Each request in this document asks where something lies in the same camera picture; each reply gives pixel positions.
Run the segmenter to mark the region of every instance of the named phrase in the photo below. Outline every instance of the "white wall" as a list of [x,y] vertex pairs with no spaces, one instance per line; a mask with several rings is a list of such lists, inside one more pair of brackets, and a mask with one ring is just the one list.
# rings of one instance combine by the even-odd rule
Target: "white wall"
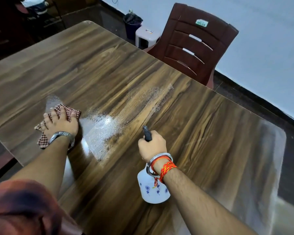
[[133,9],[160,31],[175,2],[232,24],[239,34],[216,69],[294,118],[294,0],[103,1],[123,13]]

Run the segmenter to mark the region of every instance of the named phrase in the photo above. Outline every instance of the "person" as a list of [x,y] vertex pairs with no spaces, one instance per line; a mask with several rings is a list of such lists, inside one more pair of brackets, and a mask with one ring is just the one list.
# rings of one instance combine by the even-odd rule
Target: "person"
[[[51,119],[44,114],[45,123],[40,125],[48,139],[58,131],[73,136],[77,134],[76,115],[72,113],[69,122],[65,109],[62,107],[60,110],[60,117],[52,108]],[[156,131],[151,131],[151,134],[152,141],[138,141],[139,152],[145,162],[167,152],[165,139]],[[55,199],[62,184],[69,144],[70,139],[66,136],[56,138],[34,161],[0,183],[0,234],[82,233]],[[154,170],[160,174],[166,162],[168,159],[165,158],[158,160]],[[256,234],[178,168],[169,170],[163,180],[192,234]]]

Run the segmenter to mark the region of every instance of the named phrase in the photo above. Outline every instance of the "person's right arm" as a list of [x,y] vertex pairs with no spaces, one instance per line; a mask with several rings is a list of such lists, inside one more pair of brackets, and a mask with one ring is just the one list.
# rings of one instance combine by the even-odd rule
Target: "person's right arm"
[[[166,153],[165,139],[152,131],[152,141],[140,139],[138,142],[141,156],[146,162],[160,153]],[[155,171],[160,174],[167,159],[158,160]],[[192,234],[255,235],[247,225],[239,221],[219,202],[196,186],[183,172],[173,168],[163,178],[185,224]]]

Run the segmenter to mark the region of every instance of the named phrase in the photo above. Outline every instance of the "plaid shirt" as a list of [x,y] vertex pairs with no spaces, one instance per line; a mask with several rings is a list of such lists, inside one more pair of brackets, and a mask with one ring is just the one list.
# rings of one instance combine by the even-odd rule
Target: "plaid shirt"
[[74,232],[79,231],[73,219],[38,182],[7,180],[0,183],[0,234],[65,234],[64,220],[71,224],[70,231],[72,228]]

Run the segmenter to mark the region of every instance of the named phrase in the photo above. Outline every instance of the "white plastic stool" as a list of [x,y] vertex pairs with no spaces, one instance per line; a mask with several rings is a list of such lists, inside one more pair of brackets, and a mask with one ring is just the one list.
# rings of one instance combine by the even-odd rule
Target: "white plastic stool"
[[148,47],[151,47],[156,44],[160,36],[160,32],[141,26],[136,30],[135,45],[136,47],[141,47],[143,39],[148,42]]

